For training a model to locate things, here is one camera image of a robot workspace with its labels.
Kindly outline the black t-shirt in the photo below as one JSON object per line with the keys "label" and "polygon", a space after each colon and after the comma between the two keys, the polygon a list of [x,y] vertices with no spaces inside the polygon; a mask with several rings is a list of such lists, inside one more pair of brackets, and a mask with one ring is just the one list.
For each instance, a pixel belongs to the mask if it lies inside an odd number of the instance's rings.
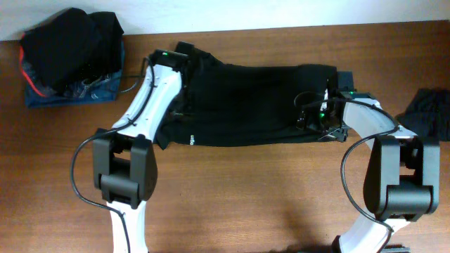
{"label": "black t-shirt", "polygon": [[199,48],[196,55],[189,116],[173,120],[170,104],[155,136],[161,149],[170,143],[238,147],[328,141],[296,127],[295,97],[324,91],[327,78],[338,72],[335,66],[245,67],[223,63]]}

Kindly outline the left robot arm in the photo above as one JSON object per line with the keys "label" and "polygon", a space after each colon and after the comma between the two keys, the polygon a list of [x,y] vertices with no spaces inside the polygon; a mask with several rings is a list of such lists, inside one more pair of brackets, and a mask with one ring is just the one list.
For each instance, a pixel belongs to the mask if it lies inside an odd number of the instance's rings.
{"label": "left robot arm", "polygon": [[156,50],[143,64],[141,87],[112,131],[93,141],[94,186],[110,210],[114,252],[147,252],[146,203],[158,168],[153,150],[167,108],[186,87],[195,49],[180,41],[174,51]]}

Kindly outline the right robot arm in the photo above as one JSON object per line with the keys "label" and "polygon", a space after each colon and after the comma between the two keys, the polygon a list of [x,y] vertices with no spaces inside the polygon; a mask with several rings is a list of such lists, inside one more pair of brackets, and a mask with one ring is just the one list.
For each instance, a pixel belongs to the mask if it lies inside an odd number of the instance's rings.
{"label": "right robot arm", "polygon": [[[351,228],[337,236],[330,252],[410,252],[391,245],[400,229],[432,214],[439,204],[440,146],[420,137],[384,111],[375,96],[341,83],[341,74],[327,80],[322,92],[296,95],[297,127],[341,141],[353,129],[360,140],[342,157],[340,178],[345,195],[358,211]],[[352,151],[366,144],[370,151],[364,178],[364,206],[352,197],[345,166]]]}

